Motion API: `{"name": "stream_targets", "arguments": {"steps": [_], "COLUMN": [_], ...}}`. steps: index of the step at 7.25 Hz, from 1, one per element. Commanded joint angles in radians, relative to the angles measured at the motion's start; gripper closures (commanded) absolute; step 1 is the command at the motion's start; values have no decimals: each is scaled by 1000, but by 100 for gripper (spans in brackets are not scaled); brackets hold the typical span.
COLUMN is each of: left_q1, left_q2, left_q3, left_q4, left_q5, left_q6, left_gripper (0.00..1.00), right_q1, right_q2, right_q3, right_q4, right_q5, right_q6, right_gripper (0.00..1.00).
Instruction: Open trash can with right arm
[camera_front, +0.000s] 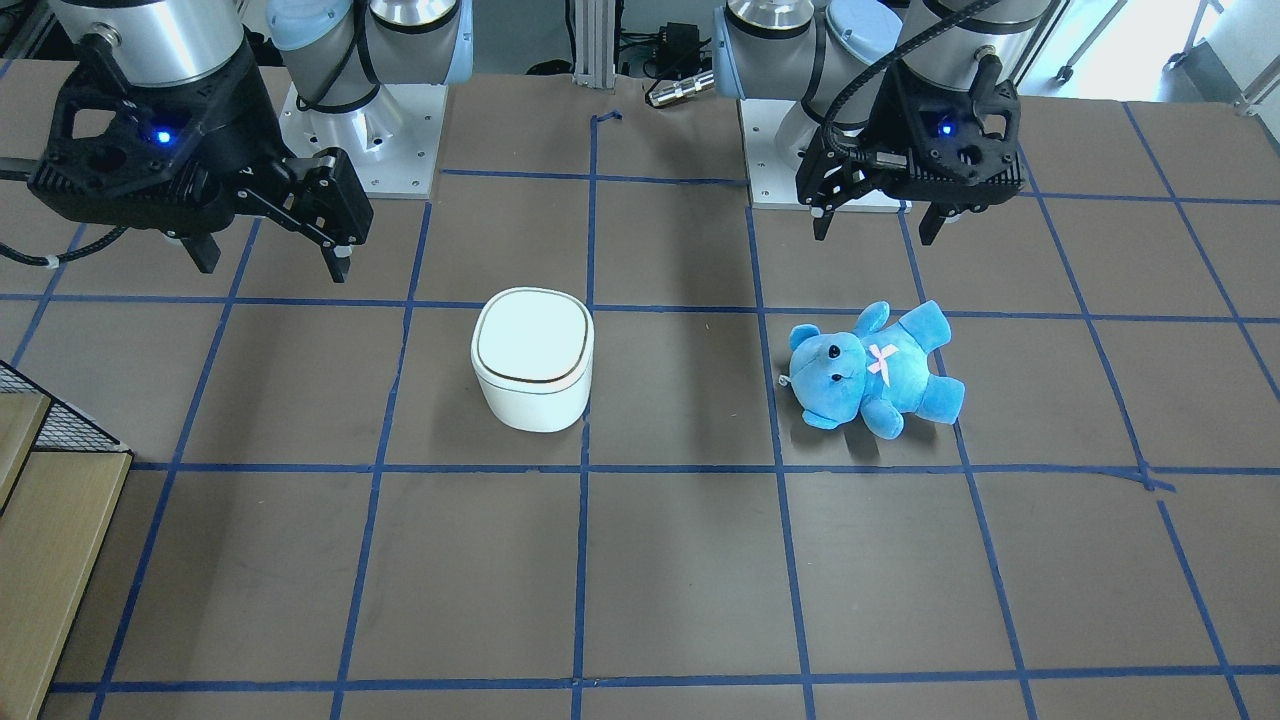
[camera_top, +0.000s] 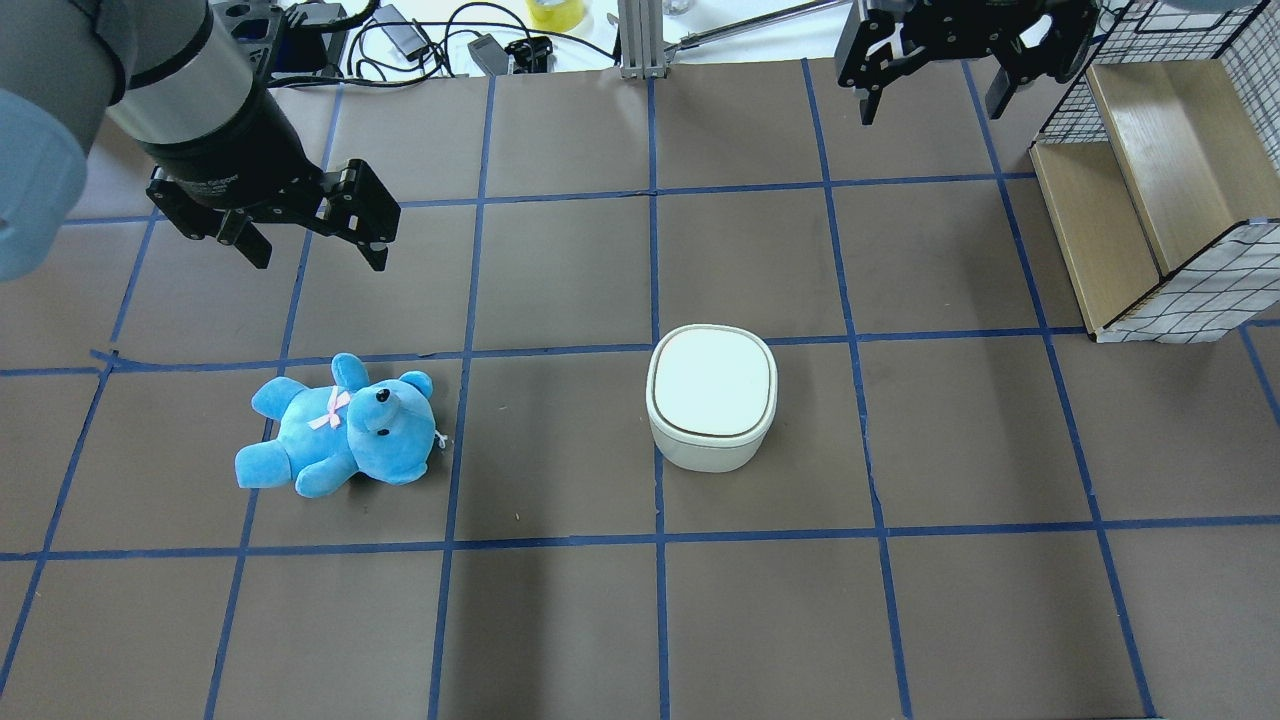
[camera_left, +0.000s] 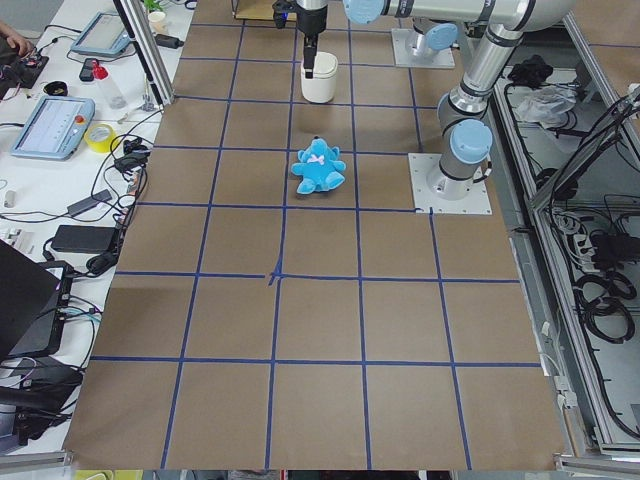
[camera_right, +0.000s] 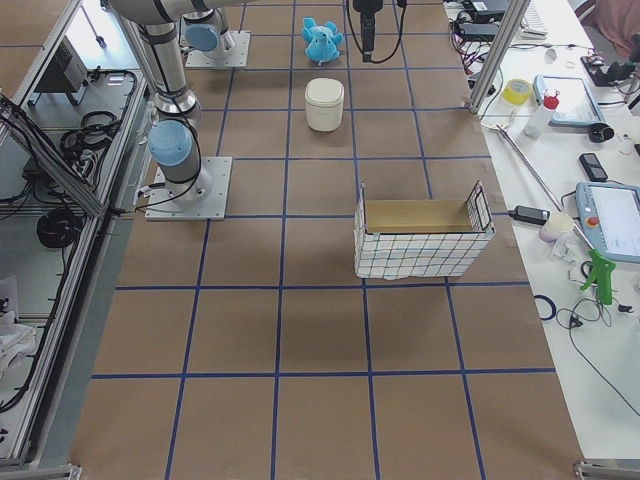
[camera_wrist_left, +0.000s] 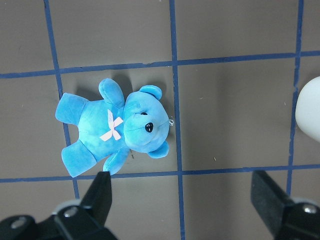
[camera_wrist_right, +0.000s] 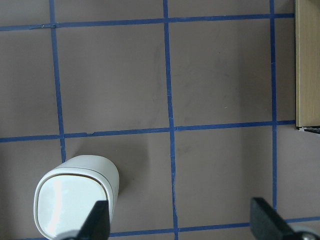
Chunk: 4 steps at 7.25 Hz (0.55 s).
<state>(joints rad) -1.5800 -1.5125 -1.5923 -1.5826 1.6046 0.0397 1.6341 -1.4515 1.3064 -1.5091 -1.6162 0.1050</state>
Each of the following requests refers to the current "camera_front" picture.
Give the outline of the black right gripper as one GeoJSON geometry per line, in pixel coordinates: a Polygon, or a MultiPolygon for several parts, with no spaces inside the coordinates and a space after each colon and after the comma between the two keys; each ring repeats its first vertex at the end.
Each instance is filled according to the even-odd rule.
{"type": "Polygon", "coordinates": [[[157,88],[129,83],[100,36],[77,53],[27,179],[36,199],[73,222],[178,233],[202,274],[221,259],[211,233],[264,217],[347,281],[372,205],[344,150],[291,158],[248,41],[209,76],[157,88]]]}

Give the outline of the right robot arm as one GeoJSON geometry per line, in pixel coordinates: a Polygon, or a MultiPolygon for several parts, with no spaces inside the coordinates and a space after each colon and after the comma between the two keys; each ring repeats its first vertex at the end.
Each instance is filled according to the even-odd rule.
{"type": "Polygon", "coordinates": [[[59,217],[108,233],[84,247],[3,256],[55,268],[129,229],[157,231],[215,270],[215,233],[259,217],[316,245],[335,283],[372,225],[378,168],[426,183],[434,164],[392,90],[448,88],[474,72],[470,1],[269,1],[268,36],[306,133],[289,145],[232,1],[51,1],[77,65],[63,82],[42,154],[6,158],[59,217]]]}

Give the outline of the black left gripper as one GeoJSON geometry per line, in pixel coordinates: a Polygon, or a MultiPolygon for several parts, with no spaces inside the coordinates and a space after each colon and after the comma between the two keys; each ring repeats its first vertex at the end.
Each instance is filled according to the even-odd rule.
{"type": "Polygon", "coordinates": [[[963,206],[993,206],[1019,193],[1025,183],[1016,149],[1020,102],[1002,73],[1001,58],[984,55],[969,87],[955,90],[896,60],[855,142],[817,129],[796,173],[814,240],[826,240],[841,206],[872,191],[929,202],[918,224],[925,247],[963,206]]]}

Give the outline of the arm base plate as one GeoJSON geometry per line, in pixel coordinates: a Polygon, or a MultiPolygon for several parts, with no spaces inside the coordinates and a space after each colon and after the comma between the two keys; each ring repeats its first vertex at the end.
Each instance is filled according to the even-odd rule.
{"type": "Polygon", "coordinates": [[[279,115],[296,155],[343,149],[371,199],[429,200],[451,88],[384,85],[366,106],[344,114],[301,111],[291,86],[279,115]]]}
{"type": "Polygon", "coordinates": [[[776,99],[742,99],[739,117],[753,208],[808,210],[797,199],[795,176],[817,122],[800,102],[776,99]]]}

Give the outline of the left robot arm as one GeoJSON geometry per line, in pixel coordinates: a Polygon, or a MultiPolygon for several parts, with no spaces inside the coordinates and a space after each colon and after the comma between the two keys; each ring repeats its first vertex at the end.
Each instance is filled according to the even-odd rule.
{"type": "Polygon", "coordinates": [[[918,234],[983,213],[1025,184],[1021,108],[1009,64],[1046,1],[728,1],[716,14],[716,88],[790,101],[796,201],[824,240],[838,209],[868,193],[925,205],[918,234]]]}

